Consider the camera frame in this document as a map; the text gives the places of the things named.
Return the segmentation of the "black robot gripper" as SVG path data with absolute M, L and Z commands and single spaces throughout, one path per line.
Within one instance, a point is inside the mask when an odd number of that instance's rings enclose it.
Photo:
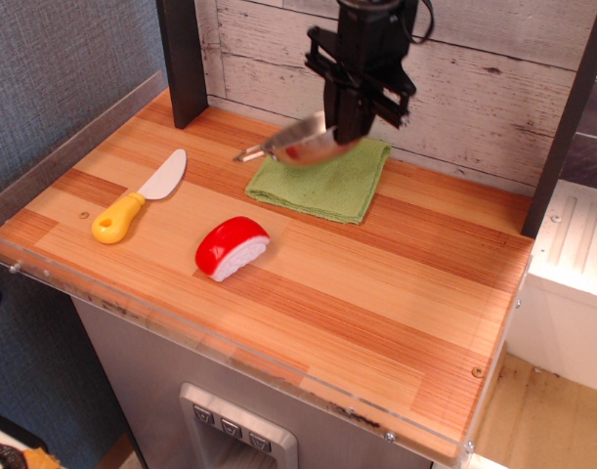
M 415 1 L 340 1 L 337 29 L 311 27 L 306 66 L 324 79 L 325 127 L 336 142 L 367 135 L 379 116 L 400 127 L 416 87 L 403 69 Z

